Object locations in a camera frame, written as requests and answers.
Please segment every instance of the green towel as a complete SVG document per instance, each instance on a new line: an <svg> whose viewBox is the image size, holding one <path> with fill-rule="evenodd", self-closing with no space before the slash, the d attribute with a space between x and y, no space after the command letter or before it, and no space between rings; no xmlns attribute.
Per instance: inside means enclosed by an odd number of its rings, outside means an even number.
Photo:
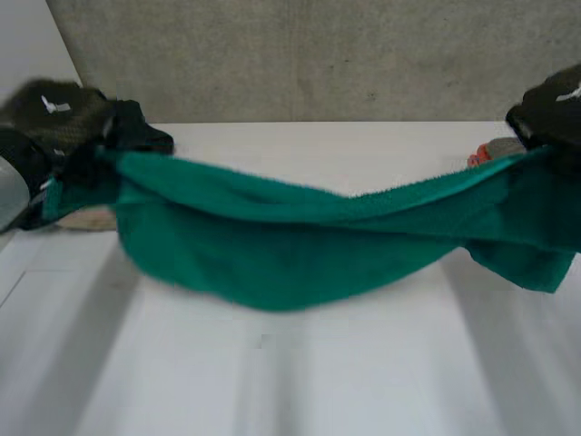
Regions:
<svg viewBox="0 0 581 436"><path fill-rule="evenodd" d="M511 282L554 292L581 249L581 182L544 147L380 193L344 197L156 154L107 152L119 177L58 183L44 213L110 204L146 273L269 311L394 282L457 247Z"/></svg>

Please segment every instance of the white logo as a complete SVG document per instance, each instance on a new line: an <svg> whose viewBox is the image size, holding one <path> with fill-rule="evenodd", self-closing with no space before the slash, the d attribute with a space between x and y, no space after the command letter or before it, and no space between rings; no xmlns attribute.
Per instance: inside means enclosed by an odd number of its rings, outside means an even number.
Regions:
<svg viewBox="0 0 581 436"><path fill-rule="evenodd" d="M581 82L579 82L579 87L575 91L573 91L571 94L560 95L559 97L556 98L556 101L564 102L565 100L579 97L581 97Z"/></svg>
<svg viewBox="0 0 581 436"><path fill-rule="evenodd" d="M49 114L52 114L53 112L66 112L71 110L71 106L68 103L63 104L50 103L48 100L46 100L46 97L44 95L41 95L40 99L43 101L44 107L46 108Z"/></svg>

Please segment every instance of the white surface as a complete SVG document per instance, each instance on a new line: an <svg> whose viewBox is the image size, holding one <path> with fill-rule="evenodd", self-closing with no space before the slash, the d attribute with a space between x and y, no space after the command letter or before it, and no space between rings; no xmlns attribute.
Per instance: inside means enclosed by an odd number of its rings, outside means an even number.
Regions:
<svg viewBox="0 0 581 436"><path fill-rule="evenodd" d="M180 155L351 194L458 168L508 133L160 127ZM15 287L0 309L3 435L578 434L578 263L553 296L456 251L385 289L274 315L144 278L114 239L18 235L1 253L0 291Z"/></svg>
<svg viewBox="0 0 581 436"><path fill-rule="evenodd" d="M44 0L3 0L0 59L0 102L33 77L79 80Z"/></svg>

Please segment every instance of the gray object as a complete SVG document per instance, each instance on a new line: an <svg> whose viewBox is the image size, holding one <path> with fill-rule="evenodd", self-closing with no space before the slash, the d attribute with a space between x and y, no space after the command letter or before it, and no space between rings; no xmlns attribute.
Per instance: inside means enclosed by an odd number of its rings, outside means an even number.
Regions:
<svg viewBox="0 0 581 436"><path fill-rule="evenodd" d="M29 202L30 193L25 179L0 156L0 231L20 215Z"/></svg>
<svg viewBox="0 0 581 436"><path fill-rule="evenodd" d="M579 60L578 0L48 0L151 123L503 120Z"/></svg>

